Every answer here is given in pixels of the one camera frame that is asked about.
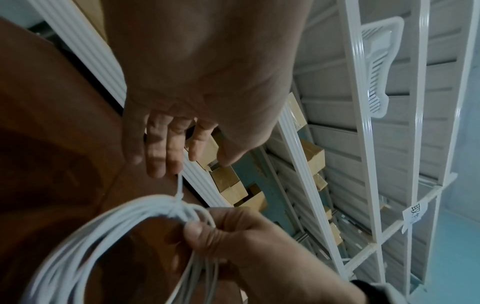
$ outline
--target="paper tag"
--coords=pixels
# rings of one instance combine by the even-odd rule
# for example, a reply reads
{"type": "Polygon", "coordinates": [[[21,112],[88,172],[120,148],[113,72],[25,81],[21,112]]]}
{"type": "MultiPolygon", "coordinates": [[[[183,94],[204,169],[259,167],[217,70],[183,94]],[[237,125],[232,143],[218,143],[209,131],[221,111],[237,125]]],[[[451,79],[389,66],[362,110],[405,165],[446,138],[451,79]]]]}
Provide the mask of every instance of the paper tag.
{"type": "Polygon", "coordinates": [[[401,232],[405,233],[405,231],[407,231],[407,229],[409,229],[413,223],[418,222],[427,211],[428,206],[428,202],[423,202],[405,209],[403,211],[404,223],[401,232]]]}

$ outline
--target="coiled cable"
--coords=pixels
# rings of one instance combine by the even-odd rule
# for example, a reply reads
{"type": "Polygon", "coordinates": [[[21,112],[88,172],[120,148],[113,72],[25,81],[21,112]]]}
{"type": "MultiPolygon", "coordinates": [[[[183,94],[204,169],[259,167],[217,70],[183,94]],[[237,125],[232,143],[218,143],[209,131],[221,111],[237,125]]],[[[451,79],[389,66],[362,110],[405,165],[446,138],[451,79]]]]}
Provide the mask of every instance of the coiled cable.
{"type": "MultiPolygon", "coordinates": [[[[21,303],[84,304],[85,287],[95,262],[116,241],[147,218],[163,216],[185,224],[200,221],[201,214],[208,225],[215,227],[212,216],[205,208],[182,201],[182,180],[179,174],[175,197],[150,195],[135,199],[101,214],[75,231],[44,260],[25,290],[21,303]]],[[[219,265],[195,253],[191,254],[166,304],[188,304],[203,269],[206,278],[204,303],[210,304],[217,286],[219,265]]]]}

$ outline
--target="white cable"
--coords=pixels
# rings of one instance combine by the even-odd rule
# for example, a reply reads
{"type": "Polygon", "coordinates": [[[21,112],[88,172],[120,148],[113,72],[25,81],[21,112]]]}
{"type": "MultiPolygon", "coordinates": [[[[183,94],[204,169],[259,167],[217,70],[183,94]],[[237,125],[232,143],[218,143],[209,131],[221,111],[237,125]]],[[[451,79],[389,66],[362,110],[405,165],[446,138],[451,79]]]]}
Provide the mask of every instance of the white cable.
{"type": "MultiPolygon", "coordinates": [[[[182,201],[182,181],[179,174],[175,197],[150,195],[135,199],[101,214],[75,231],[45,259],[25,290],[21,303],[83,304],[85,286],[97,259],[149,217],[164,216],[185,224],[200,221],[198,212],[208,225],[215,227],[205,208],[182,201]]],[[[194,253],[166,304],[189,303],[203,269],[206,273],[204,303],[210,304],[217,286],[219,265],[194,253]]]]}

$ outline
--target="hand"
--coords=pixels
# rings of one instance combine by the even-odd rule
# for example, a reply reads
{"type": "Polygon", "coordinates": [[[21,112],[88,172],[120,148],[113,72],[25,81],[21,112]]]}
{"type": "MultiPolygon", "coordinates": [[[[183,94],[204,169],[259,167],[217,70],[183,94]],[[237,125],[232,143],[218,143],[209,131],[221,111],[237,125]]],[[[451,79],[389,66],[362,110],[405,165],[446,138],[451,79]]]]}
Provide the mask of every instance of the hand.
{"type": "Polygon", "coordinates": [[[260,213],[247,208],[211,208],[217,228],[191,222],[165,240],[178,243],[173,268],[183,271],[192,248],[224,261],[220,279],[234,280],[255,303],[358,303],[363,292],[343,281],[303,246],[260,213]]]}
{"type": "Polygon", "coordinates": [[[145,156],[152,177],[179,173],[194,119],[191,161],[217,125],[226,138],[221,165],[263,144],[290,90],[311,3],[102,0],[108,44],[127,84],[126,160],[137,164],[145,156]]]}

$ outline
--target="storage rack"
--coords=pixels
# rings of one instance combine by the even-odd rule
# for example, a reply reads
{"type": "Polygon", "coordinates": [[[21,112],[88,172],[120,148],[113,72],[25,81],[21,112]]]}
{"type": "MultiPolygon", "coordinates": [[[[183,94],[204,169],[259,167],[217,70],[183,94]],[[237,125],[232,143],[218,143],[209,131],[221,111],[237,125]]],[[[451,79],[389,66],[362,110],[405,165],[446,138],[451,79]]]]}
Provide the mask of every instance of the storage rack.
{"type": "MultiPolygon", "coordinates": [[[[76,4],[30,2],[123,105],[121,68],[76,4]]],[[[422,283],[428,281],[441,194],[456,178],[451,165],[479,10],[478,0],[314,2],[298,49],[293,91],[309,123],[308,138],[325,148],[327,202],[338,209],[333,220],[344,248],[335,243],[287,109],[278,135],[310,207],[309,219],[325,245],[320,251],[327,252],[319,252],[313,241],[307,246],[320,259],[329,259],[343,278],[390,282],[406,296],[412,273],[422,283]],[[390,102],[383,118],[372,119],[361,25],[393,16],[401,16],[405,27],[388,75],[390,102]],[[430,202],[427,213],[406,235],[400,234],[400,211],[418,202],[430,202]]],[[[275,161],[261,149],[299,230],[307,231],[289,199],[288,181],[277,176],[275,161]]],[[[203,200],[229,206],[210,175],[186,155],[184,159],[185,178],[203,200]]]]}

